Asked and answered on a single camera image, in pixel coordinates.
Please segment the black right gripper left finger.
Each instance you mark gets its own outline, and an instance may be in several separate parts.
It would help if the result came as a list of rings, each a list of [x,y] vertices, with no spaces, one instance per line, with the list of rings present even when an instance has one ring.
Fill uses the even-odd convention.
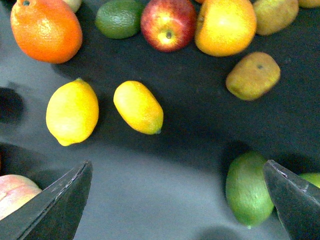
[[[87,204],[93,165],[84,161],[0,221],[2,240],[72,240]]]

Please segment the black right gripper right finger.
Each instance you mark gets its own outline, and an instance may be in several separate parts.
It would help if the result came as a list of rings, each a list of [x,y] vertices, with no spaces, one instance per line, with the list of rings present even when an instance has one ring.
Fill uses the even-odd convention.
[[[320,238],[320,189],[268,160],[263,166],[266,187],[280,222],[291,240]]]

